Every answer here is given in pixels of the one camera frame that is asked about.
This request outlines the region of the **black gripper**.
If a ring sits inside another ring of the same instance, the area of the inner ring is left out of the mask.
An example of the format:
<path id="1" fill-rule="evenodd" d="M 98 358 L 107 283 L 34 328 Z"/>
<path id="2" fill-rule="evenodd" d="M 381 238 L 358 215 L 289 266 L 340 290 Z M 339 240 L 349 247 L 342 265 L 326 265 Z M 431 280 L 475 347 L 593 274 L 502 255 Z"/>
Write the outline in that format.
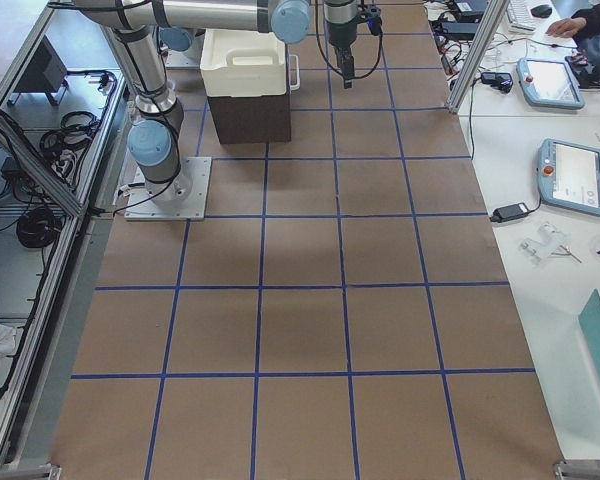
<path id="1" fill-rule="evenodd" d="M 343 88 L 350 89 L 355 79 L 355 60 L 351 43 L 333 44 L 337 71 L 342 77 Z"/>

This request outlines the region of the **person's hand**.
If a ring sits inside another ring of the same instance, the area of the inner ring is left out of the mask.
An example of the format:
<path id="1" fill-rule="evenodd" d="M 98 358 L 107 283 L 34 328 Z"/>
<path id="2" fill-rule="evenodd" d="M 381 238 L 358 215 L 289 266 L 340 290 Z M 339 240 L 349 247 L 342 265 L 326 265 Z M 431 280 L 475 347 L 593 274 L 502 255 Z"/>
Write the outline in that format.
<path id="1" fill-rule="evenodd" d="M 546 30 L 546 34 L 553 38 L 572 38 L 586 25 L 587 20 L 582 17 L 561 19 L 552 23 Z"/>

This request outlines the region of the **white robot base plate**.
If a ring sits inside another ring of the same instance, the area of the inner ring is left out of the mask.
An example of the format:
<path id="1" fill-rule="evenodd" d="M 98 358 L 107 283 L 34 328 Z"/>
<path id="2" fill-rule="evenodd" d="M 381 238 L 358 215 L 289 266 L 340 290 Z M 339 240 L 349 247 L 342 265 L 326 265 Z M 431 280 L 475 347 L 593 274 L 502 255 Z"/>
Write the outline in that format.
<path id="1" fill-rule="evenodd" d="M 181 171 L 169 188 L 154 197 L 162 187 L 145 185 L 144 175 L 136 168 L 134 183 L 141 183 L 130 192 L 130 208 L 124 210 L 129 221 L 203 220 L 206 213 L 212 159 L 185 157 Z"/>

